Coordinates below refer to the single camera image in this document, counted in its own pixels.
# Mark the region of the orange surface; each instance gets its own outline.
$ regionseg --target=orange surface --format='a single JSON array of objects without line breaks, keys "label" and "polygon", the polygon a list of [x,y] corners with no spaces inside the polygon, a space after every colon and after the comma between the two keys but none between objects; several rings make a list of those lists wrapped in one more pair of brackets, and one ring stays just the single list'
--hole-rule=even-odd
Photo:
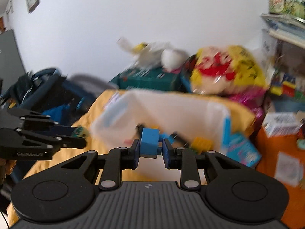
[{"label": "orange surface", "polygon": [[[261,129],[256,138],[256,146],[262,154],[262,159],[256,170],[274,177],[280,151],[298,158],[305,164],[305,151],[297,148],[296,141],[296,135],[267,138],[265,131]],[[285,183],[284,185],[289,192],[289,204],[282,217],[282,222],[291,229],[303,228],[305,227],[305,189],[293,188]]]}]

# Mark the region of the gray door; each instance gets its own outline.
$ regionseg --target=gray door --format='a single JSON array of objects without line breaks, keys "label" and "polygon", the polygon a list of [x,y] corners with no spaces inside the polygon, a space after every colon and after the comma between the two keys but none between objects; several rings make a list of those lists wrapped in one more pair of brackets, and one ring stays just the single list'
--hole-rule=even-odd
[{"label": "gray door", "polygon": [[0,34],[0,79],[5,92],[18,78],[25,74],[13,30]]}]

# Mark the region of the translucent plastic container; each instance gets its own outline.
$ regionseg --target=translucent plastic container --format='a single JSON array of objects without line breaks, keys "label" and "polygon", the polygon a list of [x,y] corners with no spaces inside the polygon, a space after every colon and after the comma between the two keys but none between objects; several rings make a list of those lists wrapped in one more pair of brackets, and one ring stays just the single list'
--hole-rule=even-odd
[{"label": "translucent plastic container", "polygon": [[[132,90],[126,92],[98,117],[91,127],[94,137],[109,150],[124,145],[136,136],[136,126],[157,125],[162,132],[178,132],[188,142],[196,137],[213,141],[213,150],[227,153],[231,132],[229,110],[222,104],[200,99],[197,95]],[[162,156],[140,158],[135,170],[160,181],[180,180],[179,170],[167,170]],[[202,182],[205,181],[200,171]]]}]

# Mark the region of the yellow cloth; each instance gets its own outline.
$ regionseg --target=yellow cloth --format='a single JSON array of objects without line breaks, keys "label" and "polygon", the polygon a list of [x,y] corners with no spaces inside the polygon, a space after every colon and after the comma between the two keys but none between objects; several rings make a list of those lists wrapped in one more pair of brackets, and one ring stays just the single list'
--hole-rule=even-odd
[{"label": "yellow cloth", "polygon": [[[94,104],[91,106],[89,112],[82,116],[80,120],[76,123],[74,123],[74,126],[82,125],[83,127],[90,128],[92,122],[103,112],[103,108],[108,102],[108,100],[112,97],[115,91],[113,90],[107,90],[103,92],[98,99],[94,102]],[[232,132],[244,132],[246,135],[250,135],[252,131],[252,125],[255,121],[255,115],[246,107],[243,105],[240,105],[236,102],[229,101],[224,98],[215,97],[215,96],[203,96],[203,95],[195,95],[195,94],[185,94],[185,93],[177,93],[179,95],[183,96],[193,96],[194,98],[198,99],[208,99],[215,102],[222,103],[225,105],[230,111],[231,111],[231,123],[232,123]],[[85,151],[89,150],[96,150],[98,154],[107,154],[108,150],[105,147],[104,143],[94,139],[92,137],[89,137],[87,139],[87,146],[84,149],[61,149],[59,152],[57,152],[51,161],[38,161],[34,164],[34,166],[29,170],[29,172],[26,174],[25,177],[29,177],[33,174],[36,174],[40,171],[43,171],[47,168],[50,168],[56,164],[59,164],[65,160],[68,160],[72,157],[75,157]],[[152,180],[150,178],[141,176],[139,173],[135,173],[133,170],[127,169],[122,171],[122,180],[129,180],[129,181],[157,181]],[[9,224],[10,227],[18,221],[18,217],[16,215],[16,212],[12,206],[12,204],[9,205],[7,208],[7,214],[9,217]]]}]

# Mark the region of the light blue package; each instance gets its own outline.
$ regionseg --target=light blue package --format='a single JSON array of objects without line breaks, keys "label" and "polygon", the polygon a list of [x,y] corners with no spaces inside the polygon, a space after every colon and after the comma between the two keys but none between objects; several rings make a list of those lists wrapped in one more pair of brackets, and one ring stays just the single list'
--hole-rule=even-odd
[{"label": "light blue package", "polygon": [[261,159],[255,146],[239,132],[231,135],[227,156],[251,168],[254,168]]}]

